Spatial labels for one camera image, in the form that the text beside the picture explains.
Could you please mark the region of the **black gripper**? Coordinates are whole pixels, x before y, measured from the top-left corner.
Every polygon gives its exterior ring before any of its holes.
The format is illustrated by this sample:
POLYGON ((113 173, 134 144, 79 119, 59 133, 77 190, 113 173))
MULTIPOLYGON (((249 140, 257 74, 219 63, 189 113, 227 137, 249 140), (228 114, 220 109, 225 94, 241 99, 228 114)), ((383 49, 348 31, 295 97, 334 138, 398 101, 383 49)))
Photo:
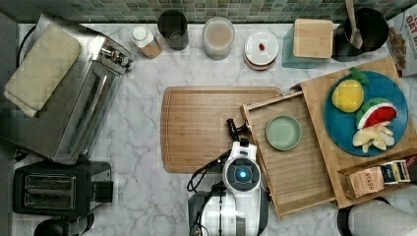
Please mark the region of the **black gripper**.
POLYGON ((236 128, 234 124, 233 119, 227 119, 226 120, 227 126, 228 126, 228 132, 229 135, 232 138, 233 142, 239 142, 241 147, 247 147, 249 145, 249 140, 246 138, 239 138, 240 134, 247 134, 251 132, 250 124, 248 121, 244 122, 244 125, 242 127, 236 128))

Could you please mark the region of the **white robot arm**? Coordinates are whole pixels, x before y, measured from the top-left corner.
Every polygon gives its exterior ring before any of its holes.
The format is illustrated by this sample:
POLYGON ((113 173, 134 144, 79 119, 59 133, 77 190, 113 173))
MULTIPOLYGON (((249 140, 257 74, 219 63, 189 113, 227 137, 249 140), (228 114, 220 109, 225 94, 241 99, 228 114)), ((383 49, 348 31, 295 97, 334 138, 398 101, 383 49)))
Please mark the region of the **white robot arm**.
POLYGON ((268 225, 268 190, 263 187, 257 147, 240 138, 245 124, 226 121, 232 148, 195 171, 187 184, 189 236, 261 236, 268 225))

